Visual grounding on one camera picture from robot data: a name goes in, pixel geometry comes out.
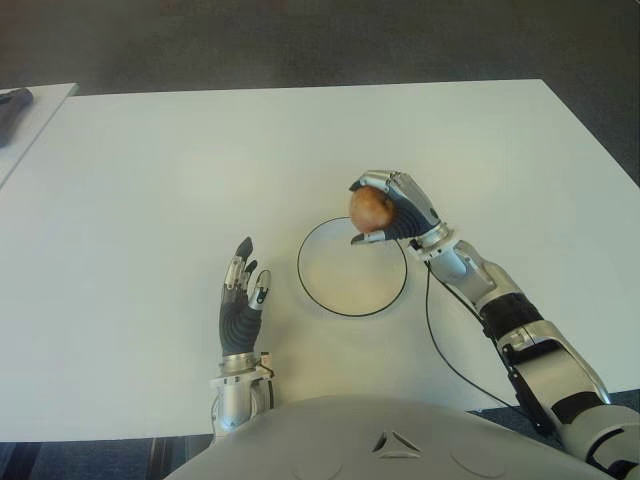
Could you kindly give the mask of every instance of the circle drawn on table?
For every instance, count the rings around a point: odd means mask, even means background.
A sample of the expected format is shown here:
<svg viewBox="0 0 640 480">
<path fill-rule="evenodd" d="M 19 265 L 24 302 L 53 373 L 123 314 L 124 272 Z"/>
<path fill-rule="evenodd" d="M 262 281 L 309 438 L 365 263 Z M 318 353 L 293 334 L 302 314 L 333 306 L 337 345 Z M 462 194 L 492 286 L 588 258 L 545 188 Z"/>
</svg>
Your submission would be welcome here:
<svg viewBox="0 0 640 480">
<path fill-rule="evenodd" d="M 397 241 L 351 245 L 349 217 L 327 220 L 298 250 L 298 279 L 311 300 L 345 317 L 381 312 L 404 290 L 407 259 Z"/>
</svg>

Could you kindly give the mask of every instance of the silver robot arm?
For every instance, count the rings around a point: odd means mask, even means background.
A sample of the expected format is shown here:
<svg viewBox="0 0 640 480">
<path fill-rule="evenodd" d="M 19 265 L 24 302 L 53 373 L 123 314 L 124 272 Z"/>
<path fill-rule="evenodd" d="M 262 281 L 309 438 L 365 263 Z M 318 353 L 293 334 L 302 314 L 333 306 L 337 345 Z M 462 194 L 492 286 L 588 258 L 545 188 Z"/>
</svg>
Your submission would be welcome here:
<svg viewBox="0 0 640 480">
<path fill-rule="evenodd" d="M 247 237 L 231 259 L 222 288 L 219 319 L 222 363 L 220 376 L 211 380 L 211 387 L 218 392 L 211 412 L 216 437 L 236 430 L 265 411 L 268 397 L 273 403 L 271 385 L 265 385 L 274 375 L 270 355 L 263 353 L 258 358 L 253 351 L 271 274 L 262 271 L 248 297 L 249 279 L 258 265 L 253 260 L 245 267 L 252 251 L 251 238 Z"/>
<path fill-rule="evenodd" d="M 596 372 L 504 269 L 460 240 L 406 173 L 367 171 L 351 190 L 365 185 L 385 192 L 396 214 L 390 226 L 358 235 L 352 244 L 411 238 L 414 256 L 458 289 L 482 318 L 536 429 L 558 432 L 568 453 L 615 478 L 640 478 L 640 415 L 611 405 Z"/>
</svg>

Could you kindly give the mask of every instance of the gray carpet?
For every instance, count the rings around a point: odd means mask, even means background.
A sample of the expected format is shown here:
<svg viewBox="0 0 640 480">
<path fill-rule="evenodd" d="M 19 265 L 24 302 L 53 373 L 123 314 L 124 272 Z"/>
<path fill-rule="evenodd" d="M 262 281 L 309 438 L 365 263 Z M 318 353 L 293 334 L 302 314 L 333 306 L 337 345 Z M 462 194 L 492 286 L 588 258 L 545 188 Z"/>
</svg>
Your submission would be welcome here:
<svg viewBox="0 0 640 480">
<path fill-rule="evenodd" d="M 0 4 L 0 87 L 78 82 L 88 95 L 542 78 L 640 183 L 639 9 L 635 0 L 11 0 Z M 638 392 L 614 398 L 638 409 Z M 538 438 L 509 410 L 481 415 Z M 175 440 L 174 467 L 186 441 Z M 48 443 L 33 478 L 142 479 L 149 445 Z M 12 450 L 0 444 L 0 472 Z"/>
</svg>

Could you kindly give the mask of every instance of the black cable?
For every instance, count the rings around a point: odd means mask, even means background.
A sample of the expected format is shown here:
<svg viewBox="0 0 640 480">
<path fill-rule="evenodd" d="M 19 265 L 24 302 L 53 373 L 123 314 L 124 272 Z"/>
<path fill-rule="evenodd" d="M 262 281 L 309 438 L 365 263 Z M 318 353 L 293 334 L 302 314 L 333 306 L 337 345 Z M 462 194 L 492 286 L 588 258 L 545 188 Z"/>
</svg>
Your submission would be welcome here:
<svg viewBox="0 0 640 480">
<path fill-rule="evenodd" d="M 271 380 L 269 380 L 268 382 L 269 385 L 269 409 L 273 410 L 274 407 L 274 401 L 273 401 L 273 383 L 271 383 Z"/>
<path fill-rule="evenodd" d="M 438 342 L 436 341 L 436 338 L 433 335 L 433 330 L 431 329 L 431 319 L 429 318 L 429 289 L 430 289 L 430 285 L 431 285 L 431 265 L 428 262 L 425 262 L 425 263 L 427 263 L 427 270 L 428 270 L 427 271 L 427 291 L 426 291 L 426 294 L 425 294 L 425 315 L 426 315 L 426 318 L 427 318 L 427 329 L 429 330 L 429 336 L 431 337 L 431 341 L 433 342 L 433 346 L 435 347 L 436 351 L 438 352 L 438 355 L 440 355 L 440 358 L 442 359 L 442 361 L 447 364 L 447 366 L 451 369 L 451 371 L 453 373 L 455 373 L 460 379 L 462 379 L 465 382 L 467 382 L 473 388 L 479 390 L 480 392 L 484 393 L 488 397 L 494 399 L 496 402 L 503 404 L 505 407 L 510 408 L 511 410 L 513 410 L 518 415 L 520 415 L 520 416 L 526 418 L 527 420 L 531 421 L 531 419 L 529 418 L 529 416 L 526 413 L 521 412 L 520 410 L 515 408 L 513 405 L 509 405 L 507 402 L 505 402 L 501 398 L 496 397 L 492 393 L 488 392 L 487 390 L 485 390 L 484 388 L 482 388 L 478 384 L 472 382 L 467 377 L 465 377 L 453 365 L 451 365 L 451 362 L 449 362 L 447 357 L 445 357 L 444 353 L 442 353 L 442 350 L 440 350 L 440 346 L 438 345 Z M 460 296 L 458 296 L 453 290 L 451 290 L 451 288 L 448 285 L 446 285 L 444 283 L 442 283 L 442 284 L 449 291 L 449 293 L 451 293 L 460 303 L 462 303 L 465 306 L 465 308 L 467 308 L 467 310 L 471 311 L 473 313 L 473 316 L 476 317 L 476 319 L 481 322 L 480 316 L 473 309 L 471 309 L 471 307 L 469 305 L 467 305 L 467 303 L 464 300 L 462 300 L 462 298 L 460 298 Z"/>
</svg>

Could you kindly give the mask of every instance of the red apple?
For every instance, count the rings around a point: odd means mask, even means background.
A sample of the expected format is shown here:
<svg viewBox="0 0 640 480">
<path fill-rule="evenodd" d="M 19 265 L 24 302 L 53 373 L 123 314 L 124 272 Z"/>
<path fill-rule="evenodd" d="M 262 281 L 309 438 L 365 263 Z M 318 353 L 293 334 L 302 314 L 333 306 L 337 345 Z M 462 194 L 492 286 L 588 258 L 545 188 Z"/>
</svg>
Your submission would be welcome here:
<svg viewBox="0 0 640 480">
<path fill-rule="evenodd" d="M 349 216 L 362 233 L 388 227 L 393 221 L 393 214 L 393 202 L 377 188 L 361 187 L 351 196 Z"/>
</svg>

